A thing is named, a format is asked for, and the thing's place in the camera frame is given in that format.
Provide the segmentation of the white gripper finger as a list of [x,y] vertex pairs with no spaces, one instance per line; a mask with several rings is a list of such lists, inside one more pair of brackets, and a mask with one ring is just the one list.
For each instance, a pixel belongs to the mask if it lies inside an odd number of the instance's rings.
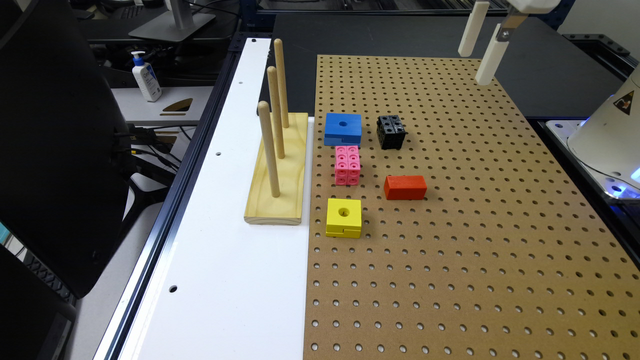
[[458,54],[461,57],[469,57],[472,54],[488,9],[487,0],[475,1],[459,43]]
[[527,14],[511,14],[496,26],[475,76],[479,85],[488,85],[494,78],[509,46],[510,38],[526,18]]

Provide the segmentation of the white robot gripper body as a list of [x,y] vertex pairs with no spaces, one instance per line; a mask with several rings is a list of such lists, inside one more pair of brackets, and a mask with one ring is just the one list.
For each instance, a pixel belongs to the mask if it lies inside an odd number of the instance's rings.
[[561,0],[507,0],[517,11],[524,14],[547,14],[556,8]]

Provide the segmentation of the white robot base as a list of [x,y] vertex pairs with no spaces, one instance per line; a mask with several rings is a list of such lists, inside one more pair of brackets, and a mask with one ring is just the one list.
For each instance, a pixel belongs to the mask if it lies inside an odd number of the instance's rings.
[[639,71],[585,120],[546,123],[604,195],[639,199]]

